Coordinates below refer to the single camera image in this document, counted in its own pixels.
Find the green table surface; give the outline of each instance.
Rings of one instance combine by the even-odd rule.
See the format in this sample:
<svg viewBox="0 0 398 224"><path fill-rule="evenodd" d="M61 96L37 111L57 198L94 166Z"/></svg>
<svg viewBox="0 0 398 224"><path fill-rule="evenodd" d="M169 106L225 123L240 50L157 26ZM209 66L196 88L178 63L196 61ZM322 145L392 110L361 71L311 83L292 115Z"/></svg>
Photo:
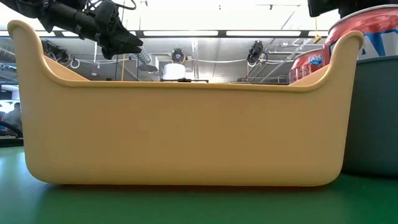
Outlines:
<svg viewBox="0 0 398 224"><path fill-rule="evenodd" d="M52 185L0 149L0 223L398 223L398 180L315 188Z"/></svg>

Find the ceiling light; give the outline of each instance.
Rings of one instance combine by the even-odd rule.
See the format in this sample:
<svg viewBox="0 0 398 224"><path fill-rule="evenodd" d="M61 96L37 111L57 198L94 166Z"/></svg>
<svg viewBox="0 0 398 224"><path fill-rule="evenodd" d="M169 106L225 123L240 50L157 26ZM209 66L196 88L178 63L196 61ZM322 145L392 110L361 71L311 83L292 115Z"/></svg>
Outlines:
<svg viewBox="0 0 398 224"><path fill-rule="evenodd" d="M0 37L9 37L8 31L0 31Z"/></svg>
<svg viewBox="0 0 398 224"><path fill-rule="evenodd" d="M229 36L294 36L297 37L301 34L301 31L227 31L226 35Z"/></svg>
<svg viewBox="0 0 398 224"><path fill-rule="evenodd" d="M144 31L145 36L216 36L215 30Z"/></svg>
<svg viewBox="0 0 398 224"><path fill-rule="evenodd" d="M322 37L327 37L329 35L329 32L328 31L310 31L308 33L308 36L309 37L315 37L316 34L318 34L318 35L320 35Z"/></svg>
<svg viewBox="0 0 398 224"><path fill-rule="evenodd" d="M78 34L75 34L75 33L69 32L69 31L64 31L64 32L62 32L62 34L64 37L78 37L79 36Z"/></svg>
<svg viewBox="0 0 398 224"><path fill-rule="evenodd" d="M47 31L36 31L39 37L55 37L54 32L48 33Z"/></svg>
<svg viewBox="0 0 398 224"><path fill-rule="evenodd" d="M1 85L1 88L7 91L19 91L19 87L14 85Z"/></svg>

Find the robotic arm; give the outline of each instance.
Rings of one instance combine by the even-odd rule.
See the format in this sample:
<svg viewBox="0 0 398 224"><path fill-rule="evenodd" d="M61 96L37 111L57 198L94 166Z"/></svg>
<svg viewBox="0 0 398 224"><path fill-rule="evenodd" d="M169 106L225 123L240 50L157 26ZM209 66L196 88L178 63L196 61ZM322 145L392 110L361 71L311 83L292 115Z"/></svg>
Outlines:
<svg viewBox="0 0 398 224"><path fill-rule="evenodd" d="M340 17L343 18L356 11L383 4L398 4L398 0L308 0L311 17L338 9Z"/></svg>
<svg viewBox="0 0 398 224"><path fill-rule="evenodd" d="M110 0L0 0L7 7L29 18L38 18L44 29L54 26L90 39L102 47L104 58L117 54L138 54L142 41L123 27L119 4Z"/></svg>

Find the white cylinder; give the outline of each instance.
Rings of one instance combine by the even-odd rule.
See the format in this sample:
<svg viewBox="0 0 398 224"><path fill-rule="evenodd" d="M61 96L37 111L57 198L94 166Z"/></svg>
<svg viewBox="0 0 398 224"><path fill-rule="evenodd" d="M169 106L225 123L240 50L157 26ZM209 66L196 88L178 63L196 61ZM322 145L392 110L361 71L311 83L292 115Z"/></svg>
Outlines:
<svg viewBox="0 0 398 224"><path fill-rule="evenodd" d="M176 80L185 78L185 66L177 63L170 63L164 66L164 80Z"/></svg>

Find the red can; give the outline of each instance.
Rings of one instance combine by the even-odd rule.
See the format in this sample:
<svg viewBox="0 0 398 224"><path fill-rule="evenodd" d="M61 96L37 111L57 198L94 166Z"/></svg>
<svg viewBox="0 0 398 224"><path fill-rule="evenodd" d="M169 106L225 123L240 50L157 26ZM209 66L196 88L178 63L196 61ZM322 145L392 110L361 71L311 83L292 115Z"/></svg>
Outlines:
<svg viewBox="0 0 398 224"><path fill-rule="evenodd" d="M296 56L290 69L290 83L296 82L322 68L322 61L322 49L310 50Z"/></svg>
<svg viewBox="0 0 398 224"><path fill-rule="evenodd" d="M330 63L337 40L352 30L364 34L358 60L398 55L398 4L370 7L340 19L323 45L323 66Z"/></svg>

